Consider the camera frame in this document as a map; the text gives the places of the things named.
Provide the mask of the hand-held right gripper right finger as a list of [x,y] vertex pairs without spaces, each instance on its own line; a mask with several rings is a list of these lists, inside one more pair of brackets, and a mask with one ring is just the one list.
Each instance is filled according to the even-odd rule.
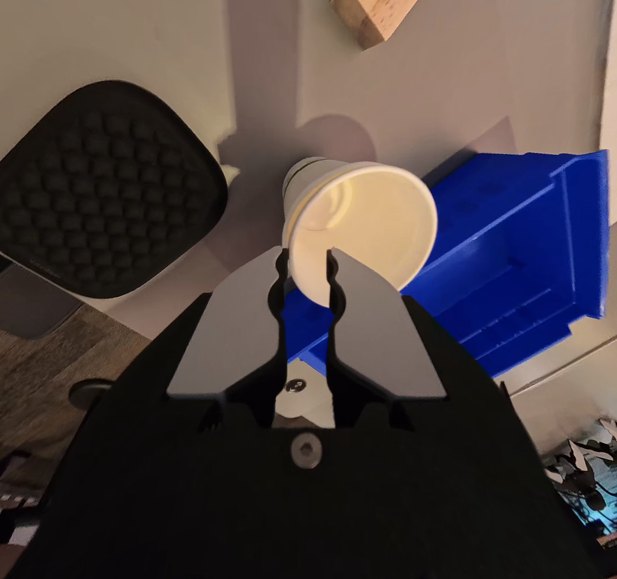
[[394,399],[443,399],[446,391],[401,294],[341,249],[327,252],[329,347],[336,364]]

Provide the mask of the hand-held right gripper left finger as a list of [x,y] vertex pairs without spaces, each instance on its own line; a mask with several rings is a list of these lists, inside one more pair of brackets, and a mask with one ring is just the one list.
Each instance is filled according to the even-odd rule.
[[255,375],[276,397],[287,377],[282,308],[288,250],[275,246],[239,267],[210,295],[166,393],[215,398]]

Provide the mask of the blue plastic bin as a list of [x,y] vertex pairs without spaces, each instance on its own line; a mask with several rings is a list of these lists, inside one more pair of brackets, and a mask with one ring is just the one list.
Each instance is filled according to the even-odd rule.
[[[609,156],[479,153],[430,190],[437,235],[401,291],[492,377],[605,314]],[[299,289],[284,306],[289,362],[323,375],[333,314]]]

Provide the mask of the black floor lamp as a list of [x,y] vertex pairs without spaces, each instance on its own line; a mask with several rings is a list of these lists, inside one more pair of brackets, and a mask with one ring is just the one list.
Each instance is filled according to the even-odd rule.
[[112,385],[112,380],[104,378],[81,380],[73,384],[68,391],[68,401],[76,409],[87,412]]

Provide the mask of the black textured wrist pad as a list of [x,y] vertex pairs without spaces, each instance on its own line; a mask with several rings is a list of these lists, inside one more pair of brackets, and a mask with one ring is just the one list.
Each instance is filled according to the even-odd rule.
[[77,296],[114,299],[183,257],[227,203],[220,164],[169,105],[98,81],[1,159],[1,257]]

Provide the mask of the spare hand-held gripper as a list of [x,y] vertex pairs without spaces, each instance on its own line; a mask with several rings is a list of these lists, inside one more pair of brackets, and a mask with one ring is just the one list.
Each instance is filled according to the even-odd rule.
[[554,483],[572,490],[582,490],[595,486],[595,476],[580,447],[568,441],[569,452],[550,457],[544,465],[545,475]]
[[597,422],[609,434],[610,439],[606,442],[590,438],[587,441],[587,446],[594,451],[604,452],[612,456],[613,461],[616,461],[616,421],[609,418],[599,418]]

